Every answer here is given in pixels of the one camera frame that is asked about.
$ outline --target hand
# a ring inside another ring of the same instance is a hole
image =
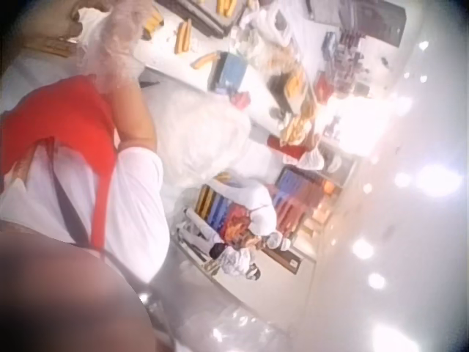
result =
[[[20,19],[23,39],[36,37],[71,38],[83,30],[78,10],[88,7],[102,12],[111,9],[112,0],[37,0]]]

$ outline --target person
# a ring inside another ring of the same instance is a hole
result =
[[[0,287],[3,351],[173,351],[127,282],[66,243],[0,232]]]
[[[244,276],[248,280],[259,280],[260,269],[254,264],[249,248],[239,251],[225,243],[219,234],[196,214],[192,208],[185,210],[187,221],[177,227],[181,239],[197,247],[203,254],[216,261],[223,272],[230,276]]]
[[[283,238],[277,228],[277,213],[269,189],[256,180],[231,176],[229,184],[216,178],[207,185],[221,196],[231,200],[229,214],[221,230],[221,238],[227,243],[236,243],[246,230],[259,239],[288,250],[290,241]]]
[[[78,8],[102,9],[98,3],[41,1],[18,32],[75,36]],[[169,248],[155,126],[139,83],[125,75],[125,57],[141,36],[148,5],[117,1],[108,16],[101,43],[107,91],[98,92],[96,76],[59,81],[26,96],[0,125],[2,227],[105,249],[144,282]],[[133,11],[129,21],[119,20],[123,10]]]
[[[296,166],[306,171],[326,171],[333,174],[340,169],[342,159],[338,155],[332,158],[323,155],[320,150],[320,135],[310,131],[303,143],[300,145],[283,145],[281,140],[260,127],[253,127],[250,139],[266,145],[283,155],[284,164]]]

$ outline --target white cloth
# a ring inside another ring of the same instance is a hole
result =
[[[225,185],[215,179],[207,184],[217,193],[242,205],[251,212],[249,230],[256,236],[269,236],[276,231],[277,213],[267,187],[255,180],[236,179],[239,187]]]
[[[181,229],[181,234],[187,242],[196,246],[206,255],[209,255],[210,250],[216,243],[223,243],[220,235],[210,227],[204,219],[198,216],[193,209],[187,209],[185,215],[204,236],[204,238],[201,238],[186,229]],[[217,261],[225,274],[231,276],[245,276],[251,265],[251,251],[246,248],[237,251],[231,246],[228,246]]]
[[[59,147],[57,177],[88,233],[95,208],[97,176],[77,152]],[[17,179],[0,196],[0,219],[23,225],[59,241],[72,243],[49,170],[44,147],[34,154],[26,186]],[[134,274],[149,282],[163,265],[169,229],[160,199],[163,167],[150,150],[133,147],[117,159],[108,198],[106,249]]]

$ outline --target plastic bag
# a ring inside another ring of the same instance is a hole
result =
[[[198,186],[240,156],[251,123],[228,101],[173,81],[143,92],[155,123],[166,183]]]
[[[151,0],[113,0],[113,9],[102,14],[81,10],[86,30],[78,38],[78,66],[84,75],[96,76],[100,92],[135,81],[144,64],[133,57],[145,20],[152,9]]]

